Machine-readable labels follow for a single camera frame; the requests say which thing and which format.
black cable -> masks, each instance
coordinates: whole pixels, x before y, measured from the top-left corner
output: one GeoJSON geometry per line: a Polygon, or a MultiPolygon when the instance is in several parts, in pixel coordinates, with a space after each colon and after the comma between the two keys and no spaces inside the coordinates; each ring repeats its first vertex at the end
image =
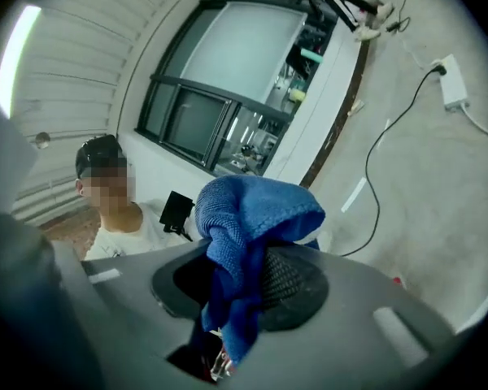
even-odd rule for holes
{"type": "Polygon", "coordinates": [[[407,16],[405,19],[401,20],[401,14],[403,12],[403,8],[405,7],[405,4],[407,4],[407,0],[403,0],[403,4],[401,5],[401,7],[399,8],[399,12],[398,12],[398,32],[405,32],[405,30],[407,30],[408,28],[408,25],[410,24],[410,16],[407,16]]]}
{"type": "Polygon", "coordinates": [[[192,240],[192,237],[190,237],[190,235],[185,231],[185,229],[183,228],[182,229],[182,236],[188,240],[190,243],[193,243],[194,241],[192,240]]]}
{"type": "Polygon", "coordinates": [[[389,130],[392,129],[392,127],[398,122],[401,120],[401,118],[408,113],[408,111],[412,108],[412,106],[414,105],[414,102],[416,101],[416,98],[417,98],[417,94],[420,92],[420,89],[421,89],[421,86],[423,85],[423,83],[425,82],[426,78],[432,74],[433,72],[440,72],[440,73],[443,73],[444,72],[444,67],[443,66],[438,66],[438,67],[435,67],[434,69],[428,71],[425,76],[423,77],[423,79],[421,80],[420,84],[418,85],[417,87],[417,90],[416,92],[414,93],[414,98],[412,99],[412,102],[410,103],[410,106],[407,107],[407,109],[401,113],[399,115],[399,117],[389,126],[387,127],[385,130],[383,130],[383,132],[380,133],[380,135],[377,137],[376,141],[374,141],[372,147],[370,148],[370,150],[368,151],[367,153],[367,158],[365,159],[365,179],[367,179],[367,182],[368,182],[368,186],[371,187],[371,190],[373,191],[373,195],[374,195],[374,200],[376,201],[376,207],[377,207],[377,211],[376,211],[376,220],[374,221],[374,228],[373,228],[373,232],[371,233],[370,237],[368,238],[368,240],[361,246],[359,247],[358,249],[355,249],[349,253],[345,253],[345,254],[341,254],[339,257],[347,257],[347,256],[350,256],[354,253],[357,253],[359,252],[360,250],[364,249],[370,242],[371,240],[373,239],[374,237],[374,234],[376,233],[376,229],[377,229],[377,223],[380,219],[380,212],[381,212],[381,206],[380,206],[380,202],[377,198],[377,195],[376,195],[376,191],[374,190],[374,187],[373,187],[373,183],[371,182],[370,178],[368,177],[368,160],[370,159],[371,157],[371,153],[373,152],[373,149],[374,147],[377,145],[377,143],[379,142],[379,140],[383,137],[383,135],[385,133],[387,133],[389,130]]]}
{"type": "Polygon", "coordinates": [[[411,17],[407,16],[405,19],[401,19],[401,14],[403,13],[403,8],[405,7],[405,4],[407,4],[407,0],[403,0],[403,4],[398,10],[398,20],[395,22],[392,22],[389,26],[387,26],[386,31],[387,32],[405,32],[407,30],[408,25],[410,24],[411,17]]]}

ceiling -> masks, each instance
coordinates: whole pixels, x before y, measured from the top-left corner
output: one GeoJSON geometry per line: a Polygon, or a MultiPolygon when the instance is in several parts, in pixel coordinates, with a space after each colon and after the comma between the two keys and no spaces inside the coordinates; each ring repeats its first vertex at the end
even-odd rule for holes
{"type": "Polygon", "coordinates": [[[24,182],[13,215],[39,225],[85,203],[76,194],[81,144],[107,132],[133,47],[170,0],[28,0],[41,8],[16,72],[11,121],[51,142],[24,182]]]}

power outlet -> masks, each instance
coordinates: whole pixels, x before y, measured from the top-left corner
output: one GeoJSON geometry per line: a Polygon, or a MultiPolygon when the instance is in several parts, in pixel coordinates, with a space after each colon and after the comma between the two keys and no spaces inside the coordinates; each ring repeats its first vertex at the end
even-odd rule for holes
{"type": "Polygon", "coordinates": [[[447,110],[461,108],[468,105],[468,93],[464,85],[459,64],[453,54],[441,60],[447,73],[439,77],[442,90],[442,100],[447,110]]]}

black device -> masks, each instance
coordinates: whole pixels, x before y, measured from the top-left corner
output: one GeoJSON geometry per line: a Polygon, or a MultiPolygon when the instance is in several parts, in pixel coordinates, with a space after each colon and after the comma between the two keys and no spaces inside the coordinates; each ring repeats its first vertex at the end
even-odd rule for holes
{"type": "Polygon", "coordinates": [[[175,232],[192,241],[185,232],[184,226],[193,207],[194,202],[190,198],[171,191],[159,220],[161,224],[164,224],[164,232],[175,232]]]}

blue cloth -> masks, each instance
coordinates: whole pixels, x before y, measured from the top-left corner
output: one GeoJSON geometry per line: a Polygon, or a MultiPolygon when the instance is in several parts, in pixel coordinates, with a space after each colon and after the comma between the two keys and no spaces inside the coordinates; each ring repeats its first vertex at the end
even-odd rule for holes
{"type": "Polygon", "coordinates": [[[199,194],[198,231],[212,239],[207,256],[217,263],[210,301],[202,312],[203,328],[221,327],[233,363],[244,358],[258,335],[264,246],[273,239],[302,240],[324,218],[305,188],[258,176],[224,176],[199,194]]]}

